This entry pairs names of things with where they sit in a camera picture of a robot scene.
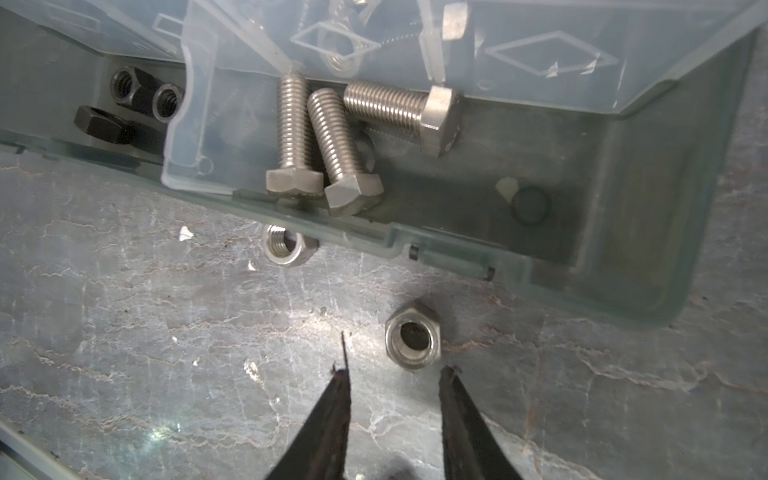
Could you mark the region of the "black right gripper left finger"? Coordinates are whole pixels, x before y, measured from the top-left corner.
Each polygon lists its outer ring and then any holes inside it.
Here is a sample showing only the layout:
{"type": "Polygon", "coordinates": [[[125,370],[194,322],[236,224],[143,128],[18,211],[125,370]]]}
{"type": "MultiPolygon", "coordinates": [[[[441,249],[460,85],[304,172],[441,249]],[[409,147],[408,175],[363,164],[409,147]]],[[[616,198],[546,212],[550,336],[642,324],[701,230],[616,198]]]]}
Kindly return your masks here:
{"type": "Polygon", "coordinates": [[[266,479],[344,479],[351,421],[351,380],[344,333],[344,367],[331,379],[298,434],[266,479]]]}

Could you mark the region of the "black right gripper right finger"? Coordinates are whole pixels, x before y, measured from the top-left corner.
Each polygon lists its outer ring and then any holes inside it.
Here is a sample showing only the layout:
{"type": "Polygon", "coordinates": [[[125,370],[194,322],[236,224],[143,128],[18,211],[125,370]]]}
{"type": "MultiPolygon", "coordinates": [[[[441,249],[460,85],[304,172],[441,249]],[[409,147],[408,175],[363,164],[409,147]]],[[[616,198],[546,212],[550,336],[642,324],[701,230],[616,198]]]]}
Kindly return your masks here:
{"type": "Polygon", "coordinates": [[[446,479],[522,479],[451,366],[441,370],[439,399],[446,479]]]}

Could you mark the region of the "black hex nut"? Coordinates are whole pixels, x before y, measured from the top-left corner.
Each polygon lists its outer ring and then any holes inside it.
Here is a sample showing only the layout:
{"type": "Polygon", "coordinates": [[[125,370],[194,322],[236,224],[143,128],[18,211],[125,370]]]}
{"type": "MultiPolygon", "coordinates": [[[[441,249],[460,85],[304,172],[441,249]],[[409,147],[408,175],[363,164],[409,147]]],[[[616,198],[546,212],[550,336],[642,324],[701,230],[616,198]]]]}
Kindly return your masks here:
{"type": "Polygon", "coordinates": [[[162,84],[152,99],[152,115],[163,123],[168,124],[183,103],[185,91],[173,83],[162,84]]]}
{"type": "Polygon", "coordinates": [[[74,124],[83,133],[111,144],[128,145],[136,137],[136,131],[128,121],[95,107],[80,106],[74,124]]]}
{"type": "Polygon", "coordinates": [[[152,116],[152,102],[160,87],[159,81],[144,70],[133,66],[118,68],[110,81],[110,92],[119,106],[152,116]]]}

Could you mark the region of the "silver hex bolt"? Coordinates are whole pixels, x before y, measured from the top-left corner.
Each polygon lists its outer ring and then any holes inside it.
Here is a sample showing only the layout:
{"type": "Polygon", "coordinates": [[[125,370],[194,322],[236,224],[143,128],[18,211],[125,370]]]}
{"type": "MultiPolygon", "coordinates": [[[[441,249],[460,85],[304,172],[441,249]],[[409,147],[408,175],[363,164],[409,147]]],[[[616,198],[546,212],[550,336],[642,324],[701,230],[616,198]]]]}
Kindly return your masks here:
{"type": "Polygon", "coordinates": [[[313,166],[314,133],[308,114],[311,89],[297,73],[283,76],[277,90],[279,167],[266,172],[266,189],[284,197],[319,197],[324,175],[313,166]]]}
{"type": "Polygon", "coordinates": [[[341,97],[321,88],[310,94],[307,108],[330,179],[325,188],[330,214],[353,216],[378,204],[383,183],[362,163],[341,97]]]}
{"type": "Polygon", "coordinates": [[[347,111],[364,121],[413,133],[423,154],[439,157],[453,146],[459,132],[463,96],[433,85],[429,92],[355,80],[344,90],[347,111]]]}

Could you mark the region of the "green transparent compartment box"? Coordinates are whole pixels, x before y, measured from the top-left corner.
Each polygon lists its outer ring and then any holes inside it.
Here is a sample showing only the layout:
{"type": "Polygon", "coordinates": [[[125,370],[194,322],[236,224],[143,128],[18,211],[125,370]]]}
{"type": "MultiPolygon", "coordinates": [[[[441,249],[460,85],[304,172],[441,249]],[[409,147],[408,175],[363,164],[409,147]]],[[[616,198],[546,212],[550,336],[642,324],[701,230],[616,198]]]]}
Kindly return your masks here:
{"type": "Polygon", "coordinates": [[[1,142],[615,324],[689,293],[763,1],[5,1],[1,142]]]}

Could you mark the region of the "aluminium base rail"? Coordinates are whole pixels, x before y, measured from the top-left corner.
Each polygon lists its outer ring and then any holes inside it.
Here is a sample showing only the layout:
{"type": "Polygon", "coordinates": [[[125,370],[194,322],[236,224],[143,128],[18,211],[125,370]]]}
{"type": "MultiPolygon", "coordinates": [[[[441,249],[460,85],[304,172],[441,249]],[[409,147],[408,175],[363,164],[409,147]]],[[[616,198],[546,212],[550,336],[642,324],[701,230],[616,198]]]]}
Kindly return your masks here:
{"type": "Polygon", "coordinates": [[[1,421],[1,480],[4,479],[81,480],[82,477],[1,421]]]}

